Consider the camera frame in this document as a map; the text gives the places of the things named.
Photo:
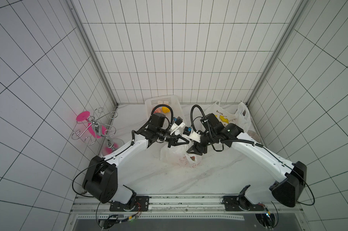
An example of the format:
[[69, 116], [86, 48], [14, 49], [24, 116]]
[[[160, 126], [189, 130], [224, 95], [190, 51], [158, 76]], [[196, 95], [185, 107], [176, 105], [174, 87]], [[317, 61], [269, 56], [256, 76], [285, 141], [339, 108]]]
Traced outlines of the white bag cartoon print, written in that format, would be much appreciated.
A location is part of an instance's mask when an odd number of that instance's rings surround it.
[[245, 133], [249, 131], [252, 124], [250, 111], [243, 102], [237, 105], [235, 113], [229, 113], [220, 106], [220, 101], [216, 101], [205, 110], [206, 115], [210, 113], [213, 113], [224, 126], [233, 123], [243, 129]]

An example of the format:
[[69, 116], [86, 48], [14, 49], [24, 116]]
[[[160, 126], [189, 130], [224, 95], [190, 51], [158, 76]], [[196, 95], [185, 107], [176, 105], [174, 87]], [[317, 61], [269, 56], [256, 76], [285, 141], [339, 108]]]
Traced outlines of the white bag red lettering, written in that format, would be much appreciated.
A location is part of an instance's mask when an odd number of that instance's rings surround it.
[[160, 161], [172, 165], [197, 167], [202, 161], [202, 156], [188, 154], [186, 152], [192, 144], [193, 142], [179, 146], [171, 146], [170, 148], [166, 146], [162, 147], [160, 151]]

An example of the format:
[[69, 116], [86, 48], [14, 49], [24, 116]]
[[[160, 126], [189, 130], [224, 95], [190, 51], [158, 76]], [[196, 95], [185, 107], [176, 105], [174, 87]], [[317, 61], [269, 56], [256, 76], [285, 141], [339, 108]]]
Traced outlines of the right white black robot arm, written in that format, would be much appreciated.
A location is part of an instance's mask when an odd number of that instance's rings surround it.
[[278, 156], [236, 124], [224, 126], [212, 113], [203, 116], [200, 121], [205, 132], [188, 149], [189, 154], [201, 156], [207, 153], [208, 146], [219, 143], [246, 155], [273, 177], [260, 186], [246, 185], [242, 189], [239, 196], [244, 207], [269, 201], [277, 201], [290, 208], [296, 206], [306, 186], [307, 166], [304, 163], [293, 163]]

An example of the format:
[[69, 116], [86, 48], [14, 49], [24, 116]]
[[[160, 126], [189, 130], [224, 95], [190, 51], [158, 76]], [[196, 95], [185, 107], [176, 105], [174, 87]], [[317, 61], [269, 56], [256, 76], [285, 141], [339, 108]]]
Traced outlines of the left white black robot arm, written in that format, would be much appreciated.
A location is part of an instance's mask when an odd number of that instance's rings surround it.
[[189, 144], [189, 140], [178, 131], [185, 126], [182, 118], [172, 117], [164, 129], [162, 126], [166, 119], [162, 113], [152, 114], [138, 131], [132, 131], [130, 143], [105, 157], [94, 157], [86, 169], [82, 188], [103, 204], [115, 201], [132, 207], [136, 192], [118, 183], [119, 167], [158, 141], [167, 142], [168, 147]]

